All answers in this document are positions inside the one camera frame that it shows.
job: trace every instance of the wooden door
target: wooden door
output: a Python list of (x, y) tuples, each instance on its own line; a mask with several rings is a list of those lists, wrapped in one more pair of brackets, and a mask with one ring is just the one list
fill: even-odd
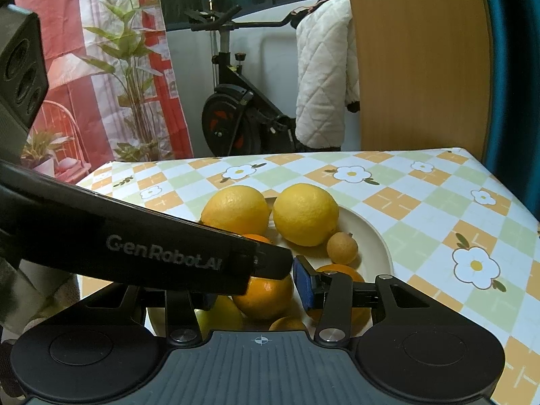
[(485, 0), (351, 0), (361, 146), (464, 147), (482, 157), (490, 110)]

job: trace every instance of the wall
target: wall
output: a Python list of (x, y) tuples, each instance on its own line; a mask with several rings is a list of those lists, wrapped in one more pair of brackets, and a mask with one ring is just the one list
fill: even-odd
[[(238, 18), (238, 21), (276, 21), (291, 10), (309, 6), (315, 0), (273, 7)], [(190, 131), (195, 157), (211, 156), (200, 125), (206, 98), (212, 94), (210, 34), (181, 30), (167, 32), (171, 60), (176, 75), (180, 102)], [(244, 74), (283, 113), (294, 117), (298, 95), (298, 58), (296, 31), (280, 28), (240, 29), (231, 34), (231, 53), (245, 52)], [(360, 149), (358, 114), (346, 112), (344, 151)]]

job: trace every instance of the wheel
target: wheel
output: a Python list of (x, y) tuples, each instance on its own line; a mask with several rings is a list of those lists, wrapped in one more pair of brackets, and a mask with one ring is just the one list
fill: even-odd
[(253, 118), (253, 108), (248, 107), (236, 135), (234, 123), (238, 114), (238, 101), (226, 94), (213, 94), (202, 110), (202, 131), (210, 150), (216, 157), (225, 157), (231, 139), (234, 139), (230, 155), (254, 155), (261, 151), (259, 126)]

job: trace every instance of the gray ribbed panel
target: gray ribbed panel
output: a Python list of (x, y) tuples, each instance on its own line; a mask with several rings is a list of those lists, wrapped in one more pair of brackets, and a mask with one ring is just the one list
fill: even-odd
[(364, 380), (344, 351), (316, 346), (303, 332), (262, 335), (263, 345), (260, 332), (215, 332), (202, 347), (175, 350), (154, 379), (110, 405), (407, 404)]

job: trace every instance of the metal screw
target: metal screw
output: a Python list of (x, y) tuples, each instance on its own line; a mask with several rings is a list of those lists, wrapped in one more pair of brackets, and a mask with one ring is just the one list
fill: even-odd
[(171, 339), (176, 342), (190, 342), (197, 338), (197, 334), (191, 329), (175, 329), (171, 332)]
[(334, 329), (330, 327), (328, 329), (323, 329), (319, 332), (319, 336), (322, 340), (326, 342), (338, 342), (345, 338), (345, 332), (341, 329)]

